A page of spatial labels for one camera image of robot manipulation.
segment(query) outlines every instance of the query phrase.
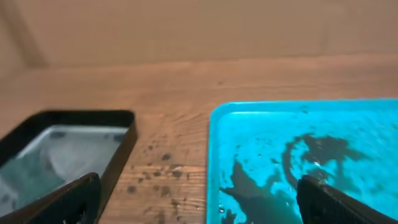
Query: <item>dark stain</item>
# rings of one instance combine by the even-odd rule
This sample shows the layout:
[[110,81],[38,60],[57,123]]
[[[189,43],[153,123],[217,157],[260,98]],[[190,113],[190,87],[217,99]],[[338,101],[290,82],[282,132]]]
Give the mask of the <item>dark stain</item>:
[[124,139],[124,134],[116,134],[115,136],[113,136],[113,141],[116,141],[118,143],[122,143]]
[[54,131],[52,133],[50,133],[50,139],[60,139],[65,137],[67,134],[62,132],[62,131]]
[[172,172],[172,175],[179,179],[182,176],[182,171],[175,170]]
[[302,106],[300,107],[301,112],[307,114],[308,113],[308,107],[307,106]]
[[[284,174],[289,184],[296,189],[297,180],[291,172],[291,154],[295,145],[300,141],[308,147],[308,152],[301,156],[302,161],[317,163],[320,166],[325,165],[329,161],[335,160],[337,163],[336,176],[334,187],[339,190],[358,191],[359,189],[354,186],[352,180],[346,178],[343,173],[343,161],[346,157],[354,161],[361,159],[370,159],[362,152],[355,151],[348,147],[348,141],[341,138],[333,138],[331,136],[315,138],[311,134],[304,134],[303,136],[296,137],[292,142],[286,143],[286,150],[282,155],[282,167]],[[321,169],[310,171],[310,175],[320,180],[327,180],[329,174]]]
[[276,159],[271,159],[271,162],[272,162],[273,164],[279,164],[279,162],[278,162]]
[[158,219],[157,224],[165,224],[166,223],[166,217],[164,215],[164,211],[163,210],[161,210],[159,212],[159,214],[155,216],[155,218]]
[[150,180],[151,177],[147,172],[142,172],[142,174],[145,176],[145,179]]
[[178,215],[178,208],[180,206],[180,203],[177,200],[172,199],[171,204],[173,205],[173,208],[174,208],[174,215]]
[[[302,221],[296,216],[291,205],[293,200],[283,191],[271,193],[274,182],[280,180],[280,174],[275,170],[265,186],[259,187],[244,171],[242,165],[235,161],[233,174],[231,176],[233,188],[220,189],[222,192],[232,196],[246,214],[246,223],[291,223],[299,224]],[[222,219],[223,224],[234,223],[236,215],[227,210],[226,217]]]
[[162,175],[161,172],[159,172],[159,171],[154,172],[154,176],[155,176],[155,177],[158,177],[158,176],[160,176],[160,175]]
[[136,193],[136,186],[129,186],[128,188],[127,188],[127,191],[130,193],[130,194],[134,194],[134,193]]
[[231,210],[228,209],[226,211],[225,218],[221,219],[221,224],[234,224],[235,223],[236,214],[232,214]]
[[0,199],[0,204],[7,203],[9,199],[10,199],[10,196],[4,195],[4,196]]
[[163,187],[160,189],[160,196],[161,196],[161,197],[170,196],[170,195],[171,195],[170,187],[168,187],[168,186],[163,186]]
[[44,159],[44,169],[47,171],[54,171],[52,163],[50,162],[49,158],[45,158]]
[[180,168],[183,166],[184,165],[181,165],[181,164],[172,164],[172,165],[170,165],[169,170],[174,170],[174,169],[177,169],[177,168]]
[[145,209],[144,211],[143,211],[143,215],[145,215],[145,214],[147,214],[148,212],[150,212],[152,210],[152,207],[148,207],[147,209]]
[[167,161],[172,157],[172,155],[170,153],[166,153],[162,156],[162,160],[163,161]]

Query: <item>beige wall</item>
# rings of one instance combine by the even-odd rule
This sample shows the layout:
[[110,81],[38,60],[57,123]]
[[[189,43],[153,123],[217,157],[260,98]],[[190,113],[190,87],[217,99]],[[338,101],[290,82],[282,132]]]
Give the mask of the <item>beige wall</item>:
[[396,0],[15,0],[50,66],[398,52]]
[[16,43],[0,17],[0,82],[1,79],[20,72],[24,67]]

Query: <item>wood grain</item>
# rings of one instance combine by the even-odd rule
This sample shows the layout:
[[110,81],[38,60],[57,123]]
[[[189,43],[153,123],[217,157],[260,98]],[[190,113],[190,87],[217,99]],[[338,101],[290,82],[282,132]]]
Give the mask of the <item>wood grain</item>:
[[208,118],[233,100],[398,97],[398,55],[31,70],[0,83],[0,134],[47,108],[129,109],[139,140],[99,221],[204,223]]

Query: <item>tray rim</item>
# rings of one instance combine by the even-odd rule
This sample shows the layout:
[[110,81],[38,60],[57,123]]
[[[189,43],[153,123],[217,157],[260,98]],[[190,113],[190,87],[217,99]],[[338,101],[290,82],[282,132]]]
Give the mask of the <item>tray rim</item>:
[[365,110],[366,108],[384,109],[396,105],[398,110],[398,98],[360,98],[360,99],[319,99],[319,100],[280,100],[280,101],[230,101],[222,103],[217,106],[210,114],[209,118],[209,134],[208,134],[208,158],[207,158],[207,186],[206,186],[206,223],[211,223],[212,220],[218,218],[217,202],[218,192],[212,192],[211,189],[218,185],[218,164],[215,164],[215,159],[218,157],[217,145],[217,130],[218,122],[224,115],[232,112],[248,112],[241,110],[240,107],[248,106],[250,108],[257,108],[257,110],[250,110],[252,112],[262,111],[295,111],[300,112],[306,106],[306,110],[311,111],[311,108],[316,110],[329,109],[331,111],[346,110]]

